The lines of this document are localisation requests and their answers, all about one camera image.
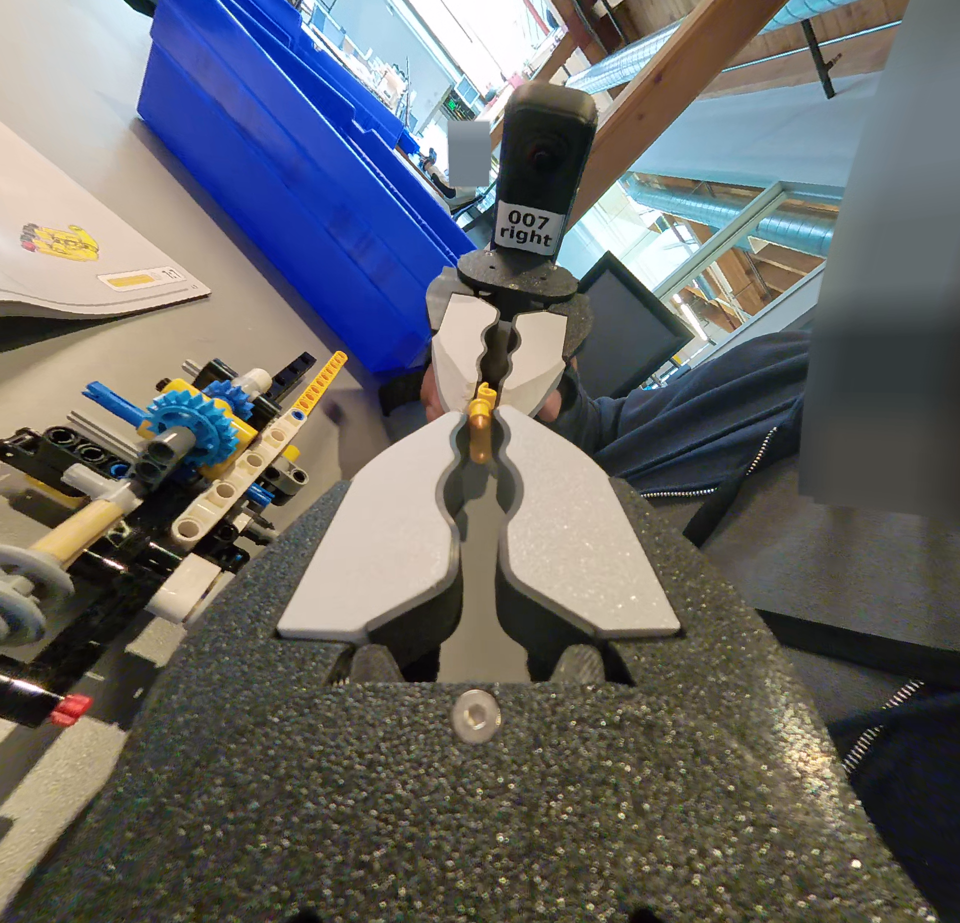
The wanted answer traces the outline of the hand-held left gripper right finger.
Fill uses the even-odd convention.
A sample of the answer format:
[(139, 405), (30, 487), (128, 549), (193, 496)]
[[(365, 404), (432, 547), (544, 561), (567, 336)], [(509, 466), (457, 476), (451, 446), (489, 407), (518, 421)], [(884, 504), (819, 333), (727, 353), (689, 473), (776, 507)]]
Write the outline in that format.
[(501, 628), (550, 675), (564, 652), (679, 635), (682, 624), (612, 479), (553, 430), (505, 405), (497, 498), (505, 519), (496, 558)]

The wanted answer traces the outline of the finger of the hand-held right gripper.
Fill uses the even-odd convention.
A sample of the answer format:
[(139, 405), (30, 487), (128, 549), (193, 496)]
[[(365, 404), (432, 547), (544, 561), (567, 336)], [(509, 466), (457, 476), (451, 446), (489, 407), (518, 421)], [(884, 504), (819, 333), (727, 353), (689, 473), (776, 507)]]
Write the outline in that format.
[(500, 315), (473, 295), (450, 296), (431, 343), (431, 365), (447, 413), (464, 413), (476, 389), (500, 384)]
[(550, 311), (518, 314), (512, 322), (517, 338), (508, 353), (508, 373), (499, 393), (499, 407), (536, 415), (557, 389), (567, 364), (564, 350), (567, 317)]

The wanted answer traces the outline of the black monitor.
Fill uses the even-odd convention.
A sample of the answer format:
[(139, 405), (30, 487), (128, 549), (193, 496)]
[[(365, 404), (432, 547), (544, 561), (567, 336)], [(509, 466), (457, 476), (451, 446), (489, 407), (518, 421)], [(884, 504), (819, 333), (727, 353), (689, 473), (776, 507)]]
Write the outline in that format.
[(695, 334), (612, 252), (582, 277), (591, 332), (576, 352), (578, 372), (592, 398), (620, 398), (649, 380)]

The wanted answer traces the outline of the lego instruction booklet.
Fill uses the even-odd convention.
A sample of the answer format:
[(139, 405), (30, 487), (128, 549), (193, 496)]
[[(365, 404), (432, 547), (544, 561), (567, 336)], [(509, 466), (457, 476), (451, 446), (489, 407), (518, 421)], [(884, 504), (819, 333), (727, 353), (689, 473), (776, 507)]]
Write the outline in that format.
[(195, 276), (1, 125), (1, 317), (126, 317), (208, 296)]

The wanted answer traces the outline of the person's right hand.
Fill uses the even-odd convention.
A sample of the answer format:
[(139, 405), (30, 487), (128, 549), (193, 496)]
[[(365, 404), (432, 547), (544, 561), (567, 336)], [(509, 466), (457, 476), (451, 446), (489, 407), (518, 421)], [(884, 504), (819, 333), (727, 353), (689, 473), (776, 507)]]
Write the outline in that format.
[[(569, 376), (564, 374), (560, 378), (558, 387), (547, 396), (543, 406), (535, 414), (535, 418), (546, 424), (555, 422), (564, 409), (570, 406), (570, 400), (575, 396), (575, 386)], [(427, 421), (431, 422), (444, 415), (445, 409), (440, 399), (432, 364), (428, 364), (424, 371), (419, 400), (423, 405)]]

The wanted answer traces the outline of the wooden ceiling beam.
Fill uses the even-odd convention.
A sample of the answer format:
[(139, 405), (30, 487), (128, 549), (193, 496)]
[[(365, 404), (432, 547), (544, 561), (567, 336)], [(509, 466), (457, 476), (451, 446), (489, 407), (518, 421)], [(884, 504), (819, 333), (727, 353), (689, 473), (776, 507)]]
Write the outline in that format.
[(789, 0), (700, 0), (600, 120), (574, 225)]

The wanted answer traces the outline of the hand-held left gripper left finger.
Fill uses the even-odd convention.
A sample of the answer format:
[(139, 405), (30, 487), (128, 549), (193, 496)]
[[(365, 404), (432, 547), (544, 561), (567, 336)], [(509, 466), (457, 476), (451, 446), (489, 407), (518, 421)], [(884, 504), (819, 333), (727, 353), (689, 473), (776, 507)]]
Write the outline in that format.
[(446, 413), (359, 471), (279, 618), (288, 640), (386, 648), (402, 671), (436, 655), (463, 610), (448, 506), (464, 415)]

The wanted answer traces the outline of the blue plastic storage bin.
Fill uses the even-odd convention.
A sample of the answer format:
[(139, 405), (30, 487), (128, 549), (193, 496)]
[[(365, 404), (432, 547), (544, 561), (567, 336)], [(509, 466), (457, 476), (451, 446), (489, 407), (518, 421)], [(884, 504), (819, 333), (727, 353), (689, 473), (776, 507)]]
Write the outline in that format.
[(276, 123), (294, 124), (296, 134), (306, 134), (315, 113), (348, 137), (374, 133), (389, 149), (418, 149), (402, 121), (317, 47), (286, 0), (158, 0), (151, 35), (225, 109), (236, 100), (213, 81), (214, 65), (236, 77)]
[(366, 369), (411, 369), (426, 291), (475, 244), (354, 106), (284, 47), (151, 29), (139, 112)]

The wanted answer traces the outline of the person's right forearm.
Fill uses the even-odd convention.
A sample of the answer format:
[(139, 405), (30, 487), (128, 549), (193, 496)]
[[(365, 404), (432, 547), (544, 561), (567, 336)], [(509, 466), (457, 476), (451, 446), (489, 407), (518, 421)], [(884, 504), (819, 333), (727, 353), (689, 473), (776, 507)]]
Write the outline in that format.
[(548, 427), (641, 495), (708, 496), (798, 453), (810, 342), (769, 333), (622, 398), (591, 397), (568, 367)]

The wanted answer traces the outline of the person's dark navy jacket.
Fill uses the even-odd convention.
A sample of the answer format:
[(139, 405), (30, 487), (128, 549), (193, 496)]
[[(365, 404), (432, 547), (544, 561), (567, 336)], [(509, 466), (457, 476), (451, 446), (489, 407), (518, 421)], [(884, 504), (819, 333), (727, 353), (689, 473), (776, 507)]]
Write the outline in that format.
[[(703, 550), (754, 474), (707, 496), (643, 496), (673, 512)], [(798, 658), (846, 778), (884, 842), (942, 920), (958, 921), (958, 653), (750, 606)]]

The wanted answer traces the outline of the partly built lego model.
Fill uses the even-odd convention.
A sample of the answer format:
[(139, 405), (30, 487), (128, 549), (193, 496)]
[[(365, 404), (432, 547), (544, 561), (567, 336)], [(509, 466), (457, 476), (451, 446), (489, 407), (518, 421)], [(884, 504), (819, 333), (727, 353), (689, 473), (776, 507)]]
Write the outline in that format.
[(2, 650), (41, 645), (2, 654), (2, 720), (75, 725), (92, 702), (76, 686), (134, 617), (189, 626), (250, 560), (239, 542), (273, 542), (264, 513), (305, 489), (294, 440), (347, 361), (316, 375), (310, 353), (274, 375), (186, 361), (145, 406), (92, 381), (83, 396), (136, 440), (76, 412), (2, 439), (2, 465), (69, 508), (31, 545), (2, 545)]

